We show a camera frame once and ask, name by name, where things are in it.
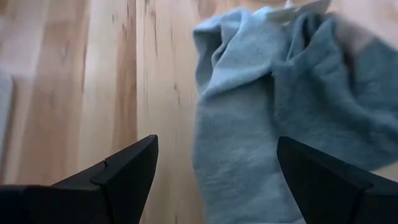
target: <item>light blue cloth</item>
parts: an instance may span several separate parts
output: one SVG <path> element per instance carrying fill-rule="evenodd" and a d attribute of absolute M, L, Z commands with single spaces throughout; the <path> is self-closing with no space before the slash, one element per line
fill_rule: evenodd
<path fill-rule="evenodd" d="M 2 172 L 3 155 L 6 150 L 7 128 L 12 100 L 12 78 L 0 71 L 0 172 Z"/>
<path fill-rule="evenodd" d="M 334 17 L 282 26 L 267 12 L 238 9 L 193 33 L 193 166 L 209 224 L 304 223 L 277 161 L 279 136 L 367 170 L 397 158 L 397 53 L 375 40 L 346 58 Z"/>

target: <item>black pointed object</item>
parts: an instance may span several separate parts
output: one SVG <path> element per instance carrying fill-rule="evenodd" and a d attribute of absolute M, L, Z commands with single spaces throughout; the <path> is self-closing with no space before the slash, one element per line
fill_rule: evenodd
<path fill-rule="evenodd" d="M 288 137 L 277 157 L 307 224 L 398 223 L 398 183 Z"/>
<path fill-rule="evenodd" d="M 0 223 L 139 223 L 157 155 L 151 135 L 52 186 L 0 185 Z"/>

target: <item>wood grain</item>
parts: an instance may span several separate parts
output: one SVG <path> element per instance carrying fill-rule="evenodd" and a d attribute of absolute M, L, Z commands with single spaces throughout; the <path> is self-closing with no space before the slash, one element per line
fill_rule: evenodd
<path fill-rule="evenodd" d="M 52 184 L 134 143 L 135 0 L 0 2 L 16 84 L 2 181 Z"/>
<path fill-rule="evenodd" d="M 137 137 L 158 134 L 142 223 L 205 223 L 190 160 L 197 101 L 192 29 L 234 7 L 265 5 L 0 0 L 0 69 L 16 87 L 2 182 L 52 184 Z M 394 0 L 335 0 L 331 9 L 398 47 Z M 393 179 L 397 169 L 381 174 Z"/>

